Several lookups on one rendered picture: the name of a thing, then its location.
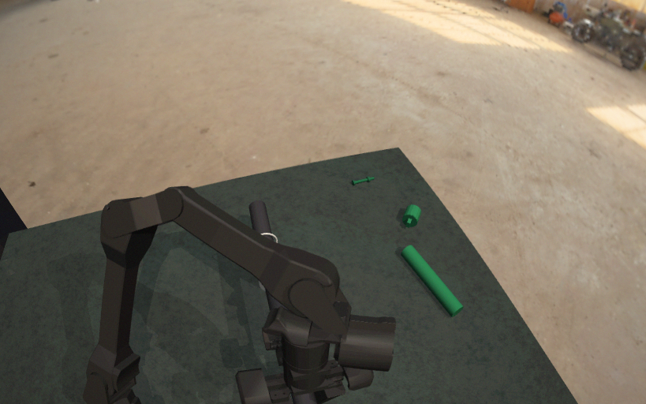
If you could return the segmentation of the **green bolt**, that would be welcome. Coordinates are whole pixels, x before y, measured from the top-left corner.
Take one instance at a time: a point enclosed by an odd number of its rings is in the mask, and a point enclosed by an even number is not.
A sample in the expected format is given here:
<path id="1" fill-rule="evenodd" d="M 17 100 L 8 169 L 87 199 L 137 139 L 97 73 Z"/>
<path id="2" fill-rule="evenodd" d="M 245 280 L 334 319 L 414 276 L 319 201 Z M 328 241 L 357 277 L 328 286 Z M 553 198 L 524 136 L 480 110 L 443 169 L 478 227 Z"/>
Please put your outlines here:
<path id="1" fill-rule="evenodd" d="M 371 181 L 371 180 L 373 180 L 373 179 L 375 179 L 375 178 L 374 178 L 374 177 L 369 177 L 369 176 L 368 176 L 368 177 L 366 177 L 366 178 L 364 178 L 364 179 L 361 179 L 361 180 L 358 180 L 358 181 L 354 181 L 354 180 L 352 180 L 352 184 L 353 184 L 353 185 L 355 185 L 355 184 L 357 184 L 357 183 L 361 183 L 361 182 L 364 182 L 364 181 L 369 182 L 369 181 Z"/>

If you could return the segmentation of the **green cylinder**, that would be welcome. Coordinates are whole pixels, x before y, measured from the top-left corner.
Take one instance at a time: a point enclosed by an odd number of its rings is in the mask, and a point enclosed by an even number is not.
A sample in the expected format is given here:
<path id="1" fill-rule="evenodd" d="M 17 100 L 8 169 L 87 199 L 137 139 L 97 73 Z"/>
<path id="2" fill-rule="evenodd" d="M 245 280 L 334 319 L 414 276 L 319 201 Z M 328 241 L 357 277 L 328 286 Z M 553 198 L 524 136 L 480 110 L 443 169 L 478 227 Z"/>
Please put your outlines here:
<path id="1" fill-rule="evenodd" d="M 405 227 L 414 227 L 417 225 L 421 215 L 421 210 L 416 205 L 409 205 L 405 211 L 405 214 L 402 217 L 402 221 L 405 224 Z"/>
<path id="2" fill-rule="evenodd" d="M 426 263 L 427 261 L 414 249 L 413 245 L 406 247 L 401 255 L 451 317 L 456 316 L 463 309 L 461 302 Z"/>

